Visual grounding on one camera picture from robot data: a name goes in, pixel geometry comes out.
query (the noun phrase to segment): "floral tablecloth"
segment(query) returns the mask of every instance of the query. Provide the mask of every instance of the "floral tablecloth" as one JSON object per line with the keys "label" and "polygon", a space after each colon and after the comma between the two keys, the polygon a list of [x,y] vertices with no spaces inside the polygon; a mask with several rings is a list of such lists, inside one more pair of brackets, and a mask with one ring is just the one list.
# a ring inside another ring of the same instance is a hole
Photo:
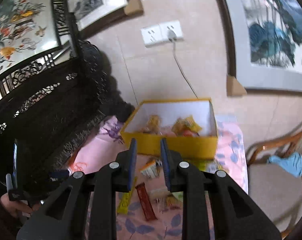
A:
{"label": "floral tablecloth", "polygon": [[[248,174],[245,151],[243,147],[243,136],[240,128],[233,122],[217,122],[219,139],[215,156],[215,164],[219,164],[234,179],[242,189],[248,193]],[[98,133],[92,134],[84,146],[75,153],[69,165],[71,173],[83,171],[92,173],[101,167],[115,160],[117,154],[126,150],[119,130],[123,124],[115,117],[111,117],[104,124]],[[139,168],[145,165],[149,156],[138,155],[136,164],[137,184],[145,182],[147,191],[165,187],[163,171],[156,179],[146,180]],[[205,164],[208,172],[215,172],[214,164]],[[116,205],[120,202],[122,193],[117,193]],[[87,229],[90,217],[91,204],[88,210]],[[160,212],[157,204],[153,204],[157,220],[146,221],[136,190],[133,191],[131,202],[128,207],[128,214],[118,214],[116,221],[117,239],[152,239],[152,240],[173,240],[181,239],[182,233],[182,209]],[[213,220],[211,208],[208,205],[208,216],[210,226],[210,239],[214,239]]]}

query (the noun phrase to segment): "wall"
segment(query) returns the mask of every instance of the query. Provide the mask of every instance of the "wall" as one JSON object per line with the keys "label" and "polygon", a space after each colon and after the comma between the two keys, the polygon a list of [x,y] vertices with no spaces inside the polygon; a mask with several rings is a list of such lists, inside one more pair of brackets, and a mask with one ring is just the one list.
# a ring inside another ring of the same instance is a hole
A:
{"label": "wall", "polygon": [[146,48],[140,29],[179,20],[184,41],[178,60],[198,97],[211,97],[216,114],[235,114],[245,148],[282,136],[302,121],[302,97],[278,95],[226,96],[227,56],[216,0],[142,0],[145,14],[98,33],[89,40],[112,66],[124,100],[193,98],[172,55],[172,44]]}

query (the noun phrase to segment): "snack package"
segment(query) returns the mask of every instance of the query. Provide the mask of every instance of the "snack package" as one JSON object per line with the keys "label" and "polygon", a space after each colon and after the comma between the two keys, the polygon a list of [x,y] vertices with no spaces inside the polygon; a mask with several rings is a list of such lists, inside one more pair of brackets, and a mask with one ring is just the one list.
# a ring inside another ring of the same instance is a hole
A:
{"label": "snack package", "polygon": [[144,165],[141,169],[140,172],[142,173],[143,176],[149,178],[149,179],[154,179],[159,177],[159,171],[156,166],[156,160],[152,160],[148,162],[146,165]]}
{"label": "snack package", "polygon": [[166,206],[170,210],[181,209],[182,208],[182,202],[177,200],[174,196],[168,196],[166,198]]}
{"label": "snack package", "polygon": [[186,130],[185,123],[182,118],[178,118],[172,127],[172,132],[174,132],[176,135],[180,135],[184,130]]}
{"label": "snack package", "polygon": [[160,127],[158,135],[167,136],[167,137],[177,137],[177,135],[172,132],[172,127],[164,126]]}
{"label": "snack package", "polygon": [[130,200],[132,196],[132,192],[135,186],[135,183],[137,182],[137,177],[134,178],[132,189],[129,192],[123,193],[123,196],[121,198],[120,204],[116,210],[118,214],[128,214],[128,206],[130,205]]}
{"label": "snack package", "polygon": [[185,119],[178,118],[172,127],[172,132],[174,132],[178,136],[183,135],[196,137],[199,136],[198,132],[200,132],[201,130],[202,128],[194,121],[192,115]]}
{"label": "snack package", "polygon": [[154,201],[154,200],[160,199],[160,198],[166,198],[169,195],[171,195],[171,192],[169,192],[166,187],[157,188],[157,189],[151,190],[149,192],[149,197],[150,197],[151,201]]}
{"label": "snack package", "polygon": [[144,182],[137,185],[135,188],[137,190],[138,197],[139,197],[139,200],[140,200],[140,203],[141,203],[141,206],[142,206],[144,216],[146,217],[146,220],[149,221],[149,220],[157,219],[156,216],[155,216],[155,213],[153,211],[153,208],[152,208],[152,205],[151,205],[151,202],[150,202],[150,198],[149,198],[149,195],[147,193],[146,186],[145,186]]}
{"label": "snack package", "polygon": [[198,133],[192,132],[190,130],[185,130],[182,135],[184,137],[199,137]]}
{"label": "snack package", "polygon": [[158,115],[151,115],[147,125],[140,130],[142,133],[159,133],[161,118]]}
{"label": "snack package", "polygon": [[157,158],[157,157],[152,156],[152,157],[149,158],[147,163],[150,163],[150,162],[153,162],[153,161],[155,161],[158,172],[160,173],[160,169],[162,167],[162,160]]}
{"label": "snack package", "polygon": [[185,118],[184,119],[184,122],[185,122],[185,126],[191,131],[191,132],[194,132],[194,133],[198,133],[202,130],[201,126],[198,125],[194,119],[193,119],[193,116],[190,115],[189,117]]}
{"label": "snack package", "polygon": [[163,198],[156,198],[154,200],[154,202],[156,203],[157,207],[158,207],[158,212],[159,213],[162,213],[163,212],[167,212],[169,211],[167,205],[166,205],[166,198],[167,197],[163,197]]}
{"label": "snack package", "polygon": [[183,203],[183,191],[180,192],[173,192],[172,195],[179,200],[181,203]]}

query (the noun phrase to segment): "human hand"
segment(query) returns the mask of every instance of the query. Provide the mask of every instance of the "human hand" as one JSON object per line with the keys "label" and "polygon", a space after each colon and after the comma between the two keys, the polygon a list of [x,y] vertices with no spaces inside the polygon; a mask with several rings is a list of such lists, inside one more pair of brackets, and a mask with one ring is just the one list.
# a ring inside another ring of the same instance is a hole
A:
{"label": "human hand", "polygon": [[10,201],[8,193],[5,193],[1,198],[0,198],[0,203],[3,206],[3,208],[11,214],[11,216],[17,218],[18,211],[22,211],[25,213],[32,214],[33,210],[30,208],[27,204],[21,202],[21,201]]}
{"label": "human hand", "polygon": [[32,210],[33,210],[33,211],[38,211],[40,207],[41,207],[41,202],[35,203],[35,204],[32,206]]}

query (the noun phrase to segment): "lotus leaf painting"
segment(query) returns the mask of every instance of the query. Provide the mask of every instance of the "lotus leaf painting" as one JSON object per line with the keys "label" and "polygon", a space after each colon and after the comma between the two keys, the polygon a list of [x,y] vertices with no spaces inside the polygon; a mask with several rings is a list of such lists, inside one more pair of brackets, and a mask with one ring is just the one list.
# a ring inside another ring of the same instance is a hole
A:
{"label": "lotus leaf painting", "polygon": [[302,73],[302,8],[296,0],[241,0],[251,62]]}
{"label": "lotus leaf painting", "polygon": [[3,0],[0,4],[0,73],[58,46],[51,0]]}

